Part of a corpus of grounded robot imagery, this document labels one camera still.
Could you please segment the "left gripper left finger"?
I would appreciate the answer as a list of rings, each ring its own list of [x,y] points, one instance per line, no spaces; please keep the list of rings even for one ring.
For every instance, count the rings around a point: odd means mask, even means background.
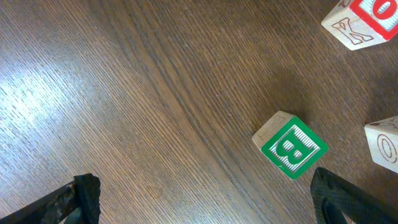
[[[4,217],[1,224],[93,223],[100,219],[100,179],[91,173]]]

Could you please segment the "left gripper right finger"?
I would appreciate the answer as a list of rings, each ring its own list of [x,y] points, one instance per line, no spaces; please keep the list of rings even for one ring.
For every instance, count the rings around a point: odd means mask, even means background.
[[[326,168],[315,169],[310,193],[318,223],[397,223],[397,210]]]

